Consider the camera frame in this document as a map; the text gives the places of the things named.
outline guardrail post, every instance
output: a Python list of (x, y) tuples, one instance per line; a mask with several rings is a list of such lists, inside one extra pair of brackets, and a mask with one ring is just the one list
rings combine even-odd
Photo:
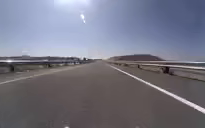
[(166, 74), (169, 74), (170, 68), (169, 67), (162, 67), (162, 72), (166, 73)]
[(15, 67), (12, 64), (9, 64), (9, 71), (10, 72), (15, 72)]
[(47, 66), (48, 66), (48, 68), (51, 68), (51, 67), (52, 67), (52, 65), (51, 65), (51, 64), (47, 64)]

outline asphalt road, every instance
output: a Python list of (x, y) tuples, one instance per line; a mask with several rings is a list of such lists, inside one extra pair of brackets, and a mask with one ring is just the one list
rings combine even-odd
[[(205, 108), (205, 82), (117, 68)], [(103, 62), (0, 79), (0, 128), (205, 128), (192, 106)]]

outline highway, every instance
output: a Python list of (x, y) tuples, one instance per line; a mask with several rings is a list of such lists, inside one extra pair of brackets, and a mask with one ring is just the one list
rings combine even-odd
[(205, 128), (205, 82), (102, 61), (7, 76), (0, 128)]

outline white lane line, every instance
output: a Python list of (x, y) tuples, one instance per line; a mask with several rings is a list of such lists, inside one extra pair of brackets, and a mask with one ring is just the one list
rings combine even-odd
[(110, 66), (111, 68), (113, 68), (113, 69), (115, 69), (115, 70), (117, 70), (119, 72), (122, 72), (125, 75), (128, 75), (128, 76), (134, 78), (135, 80), (138, 80), (138, 81), (140, 81), (140, 82), (142, 82), (142, 83), (144, 83), (144, 84), (146, 84), (146, 85), (148, 85), (148, 86), (150, 86), (150, 87), (152, 87), (152, 88), (154, 88), (154, 89), (156, 89), (156, 90), (158, 90), (158, 91), (160, 91), (160, 92), (162, 92), (162, 93), (164, 93), (164, 94), (166, 94), (166, 95), (168, 95), (168, 96), (170, 96), (170, 97), (172, 97), (172, 98), (174, 98), (174, 99), (176, 99), (176, 100), (178, 100), (178, 101), (180, 101), (180, 102), (182, 102), (182, 103), (184, 103), (184, 104), (186, 104), (186, 105), (188, 105), (188, 106), (190, 106), (190, 107), (192, 107), (192, 108), (194, 108), (196, 110), (198, 110), (199, 112), (202, 112), (203, 114), (205, 114), (205, 108), (203, 108), (201, 106), (198, 106), (195, 103), (192, 103), (192, 102), (190, 102), (190, 101), (188, 101), (188, 100), (186, 100), (186, 99), (184, 99), (184, 98), (182, 98), (180, 96), (177, 96), (177, 95), (175, 95), (175, 94), (173, 94), (171, 92), (168, 92), (168, 91), (166, 91), (166, 90), (164, 90), (164, 89), (162, 89), (162, 88), (160, 88), (160, 87), (158, 87), (158, 86), (156, 86), (154, 84), (151, 84), (151, 83), (149, 83), (149, 82), (147, 82), (145, 80), (142, 80), (142, 79), (140, 79), (140, 78), (138, 78), (138, 77), (136, 77), (136, 76), (134, 76), (132, 74), (129, 74), (129, 73), (125, 72), (125, 71), (122, 71), (119, 68), (116, 68), (116, 67), (111, 66), (111, 65), (108, 65), (108, 66)]
[(55, 70), (55, 71), (49, 71), (49, 72), (41, 73), (41, 74), (37, 74), (37, 75), (32, 75), (32, 76), (27, 76), (27, 77), (20, 77), (20, 78), (17, 78), (17, 79), (0, 82), (0, 85), (7, 84), (7, 83), (12, 83), (12, 82), (15, 82), (15, 81), (20, 81), (20, 80), (30, 79), (30, 78), (34, 78), (34, 77), (38, 77), (38, 76), (54, 74), (54, 73), (57, 73), (57, 72), (67, 71), (67, 70), (71, 70), (71, 69), (75, 69), (75, 68), (77, 68), (77, 67), (70, 67), (70, 68), (65, 68), (63, 70)]

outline mountain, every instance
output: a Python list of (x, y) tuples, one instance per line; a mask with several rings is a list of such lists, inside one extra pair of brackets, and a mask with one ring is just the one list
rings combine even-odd
[(162, 61), (163, 59), (150, 54), (136, 54), (136, 55), (125, 55), (125, 56), (115, 56), (109, 58), (113, 61)]

